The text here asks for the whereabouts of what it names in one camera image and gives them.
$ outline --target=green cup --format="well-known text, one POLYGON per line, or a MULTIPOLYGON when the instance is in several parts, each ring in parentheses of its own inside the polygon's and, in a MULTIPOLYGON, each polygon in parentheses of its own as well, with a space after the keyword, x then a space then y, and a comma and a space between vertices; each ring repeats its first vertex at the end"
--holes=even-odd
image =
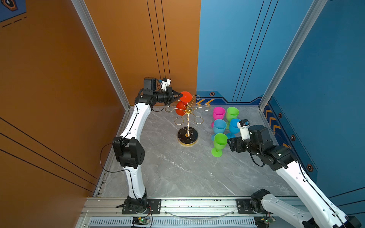
POLYGON ((218 133, 214 136, 214 148, 212 149, 212 155, 214 157, 219 158, 220 156, 222 156, 222 150, 227 145, 227 139, 227 135, 223 133, 218 133))
POLYGON ((228 121, 226 121, 226 124, 227 124, 226 129, 229 129, 229 123, 231 122, 231 120, 237 118, 238 114, 239 114, 239 110, 235 107, 229 107, 227 109, 226 118, 228 121))

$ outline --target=vent grille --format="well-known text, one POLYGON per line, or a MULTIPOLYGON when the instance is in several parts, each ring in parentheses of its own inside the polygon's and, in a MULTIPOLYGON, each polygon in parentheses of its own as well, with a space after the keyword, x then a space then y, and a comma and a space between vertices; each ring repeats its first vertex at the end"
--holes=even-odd
MULTIPOLYGON (((131 219, 118 217, 92 217, 90 227, 130 227, 131 219)), ((231 217, 217 220, 189 220, 175 217, 154 217, 152 226, 154 228, 174 227, 256 227, 254 217, 231 217)))
POLYGON ((129 225, 130 223, 130 219, 115 219, 103 217, 91 219, 89 225, 129 225))
POLYGON ((153 225, 158 226, 196 226, 196 225, 255 225, 254 219, 218 219, 218 220, 187 220, 187 219, 153 219, 153 225))

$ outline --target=gray marble surface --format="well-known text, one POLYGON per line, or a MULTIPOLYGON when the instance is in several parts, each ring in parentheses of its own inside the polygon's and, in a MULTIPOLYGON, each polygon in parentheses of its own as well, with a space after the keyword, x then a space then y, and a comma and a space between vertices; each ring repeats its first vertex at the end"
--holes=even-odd
MULTIPOLYGON (((174 124, 174 119, 178 116, 175 112, 151 112, 140 140, 146 153, 142 175, 147 195, 250 196, 264 188, 277 196, 295 196, 294 191, 280 176, 269 166, 255 165, 247 152, 231 152, 227 145, 220 158, 212 156, 213 108, 210 111, 203 111, 201 108, 195 111, 196 115, 204 118, 204 122, 197 125, 191 121, 190 126, 199 134, 197 143, 191 147, 178 142, 177 132, 185 124, 174 124)), ((257 107, 237 108, 240 111, 239 119, 248 119, 251 125, 265 125, 257 107)), ((110 170, 120 168, 120 164, 114 159, 110 170)), ((125 197, 127 194, 126 175, 108 173, 102 196, 125 197)))

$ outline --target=plastic goblet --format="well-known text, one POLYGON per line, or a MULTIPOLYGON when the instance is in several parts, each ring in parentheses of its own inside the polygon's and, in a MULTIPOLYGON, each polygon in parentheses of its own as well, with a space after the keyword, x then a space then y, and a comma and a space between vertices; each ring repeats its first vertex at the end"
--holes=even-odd
POLYGON ((218 133, 223 133, 226 130, 226 122, 221 119, 215 120, 213 125, 214 135, 212 135, 212 141, 214 141, 214 136, 218 133))
POLYGON ((223 119, 224 115, 226 113, 226 110, 222 107, 215 107, 213 109, 213 119, 214 120, 218 120, 218 119, 223 119))
POLYGON ((239 132, 239 128, 237 126, 237 123, 239 122, 239 119, 232 119, 230 124, 229 124, 229 131, 230 133, 227 134, 227 137, 230 138, 234 138, 236 137, 235 134, 237 134, 239 132))
POLYGON ((239 110, 237 108, 235 108, 235 107, 227 108, 226 118, 228 121, 226 122, 227 123, 226 129, 229 129, 229 124, 230 124, 231 120, 237 118, 238 114, 239 114, 239 110))
POLYGON ((218 133, 214 136, 214 148, 212 149, 212 155, 216 158, 222 156, 222 150, 227 145, 228 137, 223 133, 218 133))

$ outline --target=orange wall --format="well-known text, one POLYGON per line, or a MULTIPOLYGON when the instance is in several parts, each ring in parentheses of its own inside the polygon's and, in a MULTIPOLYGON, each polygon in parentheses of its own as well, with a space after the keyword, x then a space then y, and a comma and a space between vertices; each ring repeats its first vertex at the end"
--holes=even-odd
POLYGON ((74 227, 124 109, 72 2, 26 6, 0 23, 0 117, 65 159, 0 119, 1 226, 74 227))
POLYGON ((131 104, 144 77, 196 93, 200 0, 85 2, 131 104))

